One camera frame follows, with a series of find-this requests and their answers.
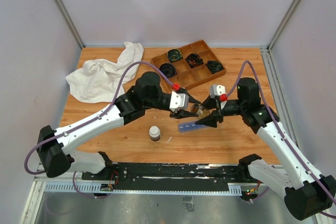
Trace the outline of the clear jar of pills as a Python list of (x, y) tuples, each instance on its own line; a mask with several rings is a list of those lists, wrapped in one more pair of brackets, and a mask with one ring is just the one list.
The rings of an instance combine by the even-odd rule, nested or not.
[(200, 104), (193, 104), (191, 106), (191, 112), (197, 114), (199, 120), (210, 115), (210, 111)]

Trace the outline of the blue weekly pill organizer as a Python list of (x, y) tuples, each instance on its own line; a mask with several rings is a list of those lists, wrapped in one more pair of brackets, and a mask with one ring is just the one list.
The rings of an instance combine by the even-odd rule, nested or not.
[(178, 125), (178, 131), (180, 133), (191, 132), (191, 131), (196, 131), (196, 130), (205, 129), (205, 128), (207, 128), (207, 126), (196, 124), (195, 121), (181, 123)]

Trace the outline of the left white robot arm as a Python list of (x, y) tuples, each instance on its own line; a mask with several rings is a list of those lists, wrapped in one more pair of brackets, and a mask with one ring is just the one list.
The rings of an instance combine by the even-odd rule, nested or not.
[(171, 93), (160, 86), (161, 78), (155, 72), (145, 72), (125, 94), (112, 105), (68, 126), (55, 130), (46, 126), (40, 130), (37, 149), (45, 173), (49, 178), (66, 172), (89, 172), (100, 179), (112, 175), (112, 166), (103, 152), (86, 153), (77, 147), (92, 138), (118, 127), (122, 127), (144, 116), (148, 109), (168, 111), (172, 118), (195, 117), (188, 112), (190, 103), (198, 104), (195, 98), (175, 84)]

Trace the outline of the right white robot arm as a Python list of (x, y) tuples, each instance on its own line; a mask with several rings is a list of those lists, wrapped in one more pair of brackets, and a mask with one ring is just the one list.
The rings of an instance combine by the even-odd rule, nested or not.
[(324, 176), (303, 155), (285, 132), (277, 114), (263, 103), (257, 81), (241, 78), (237, 84), (237, 99), (230, 100), (223, 85), (214, 84), (202, 106), (211, 114), (197, 124), (217, 127), (224, 117), (240, 115), (273, 151), (284, 173), (267, 164), (259, 155), (251, 154), (239, 160), (238, 177), (244, 182), (259, 180), (276, 192), (289, 212), (298, 220), (322, 214), (335, 204), (335, 178)]

